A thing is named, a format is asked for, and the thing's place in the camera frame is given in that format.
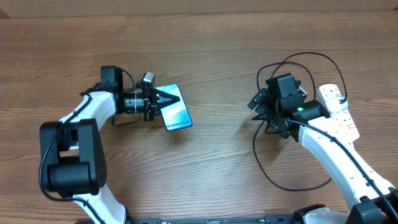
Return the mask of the blue Galaxy smartphone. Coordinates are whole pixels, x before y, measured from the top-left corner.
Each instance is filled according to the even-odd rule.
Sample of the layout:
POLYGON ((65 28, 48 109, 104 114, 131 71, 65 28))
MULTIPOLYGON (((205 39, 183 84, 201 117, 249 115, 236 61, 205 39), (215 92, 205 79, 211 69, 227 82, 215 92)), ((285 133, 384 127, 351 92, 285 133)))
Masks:
POLYGON ((180 101, 165 108, 159 108, 164 120, 167 131, 189 128, 192 126, 192 119, 184 102, 182 92, 179 86, 174 83, 170 85, 158 86, 158 92, 165 92, 171 95, 179 96, 180 101))

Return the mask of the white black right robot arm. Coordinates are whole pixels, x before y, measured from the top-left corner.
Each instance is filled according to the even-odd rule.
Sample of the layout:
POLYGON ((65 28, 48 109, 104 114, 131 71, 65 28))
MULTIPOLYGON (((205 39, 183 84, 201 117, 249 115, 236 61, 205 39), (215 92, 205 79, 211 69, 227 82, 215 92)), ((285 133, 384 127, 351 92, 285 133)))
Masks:
POLYGON ((308 149, 338 186, 348 213, 324 204, 296 210, 284 223, 397 223, 397 189, 381 177, 356 152, 358 129, 348 111, 348 102, 335 84, 322 85, 318 99, 307 93, 292 74, 266 80, 248 103, 255 120, 272 134, 294 138, 308 149))

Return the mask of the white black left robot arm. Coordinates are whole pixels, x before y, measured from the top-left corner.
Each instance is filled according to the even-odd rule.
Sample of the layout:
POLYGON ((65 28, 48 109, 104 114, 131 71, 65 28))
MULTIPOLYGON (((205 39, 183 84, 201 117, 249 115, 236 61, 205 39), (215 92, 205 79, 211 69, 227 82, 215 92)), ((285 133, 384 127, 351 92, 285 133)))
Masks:
POLYGON ((100 130, 117 114, 138 114, 144 121, 166 117, 183 98, 177 85, 156 87, 151 72, 125 89, 125 69, 108 65, 100 71, 100 82, 81 92, 83 100, 70 114, 41 125, 39 187, 51 201, 79 205, 92 223, 133 223, 106 184, 100 130))

